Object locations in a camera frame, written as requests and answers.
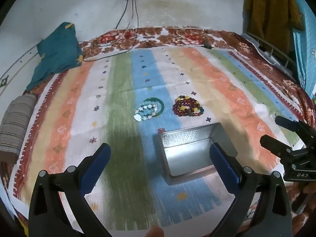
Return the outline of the person's left hand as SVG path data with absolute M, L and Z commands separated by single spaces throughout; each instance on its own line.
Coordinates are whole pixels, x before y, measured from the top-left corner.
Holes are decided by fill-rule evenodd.
M 164 231 L 159 226 L 153 226 L 150 230 L 146 233 L 145 237 L 164 237 Z

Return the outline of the person's right hand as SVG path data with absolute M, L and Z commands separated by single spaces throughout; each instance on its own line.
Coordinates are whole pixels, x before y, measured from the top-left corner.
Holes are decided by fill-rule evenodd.
M 288 196 L 292 208 L 292 236 L 316 236 L 315 181 L 292 183 Z

